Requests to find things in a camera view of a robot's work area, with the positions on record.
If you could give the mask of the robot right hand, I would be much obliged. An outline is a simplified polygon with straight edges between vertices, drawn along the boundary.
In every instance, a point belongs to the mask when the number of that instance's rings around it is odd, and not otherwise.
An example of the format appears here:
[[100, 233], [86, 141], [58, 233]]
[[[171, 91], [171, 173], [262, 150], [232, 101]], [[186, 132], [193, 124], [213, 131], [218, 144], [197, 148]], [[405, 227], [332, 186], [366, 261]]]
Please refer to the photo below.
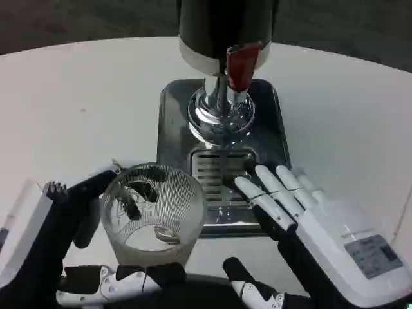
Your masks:
[[223, 183], [248, 202], [306, 296], [258, 283], [238, 259], [224, 269], [250, 308], [410, 308], [411, 267], [360, 207], [329, 198], [300, 169], [254, 164]]

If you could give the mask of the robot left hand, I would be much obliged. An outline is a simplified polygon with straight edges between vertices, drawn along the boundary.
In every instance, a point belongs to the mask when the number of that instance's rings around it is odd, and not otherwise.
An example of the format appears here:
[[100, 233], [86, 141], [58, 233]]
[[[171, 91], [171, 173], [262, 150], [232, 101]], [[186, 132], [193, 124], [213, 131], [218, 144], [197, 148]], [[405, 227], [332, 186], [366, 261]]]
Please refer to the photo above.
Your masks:
[[185, 283], [177, 263], [64, 267], [71, 244], [90, 243], [92, 206], [120, 171], [112, 163], [71, 187], [25, 183], [1, 227], [2, 308], [103, 308]]

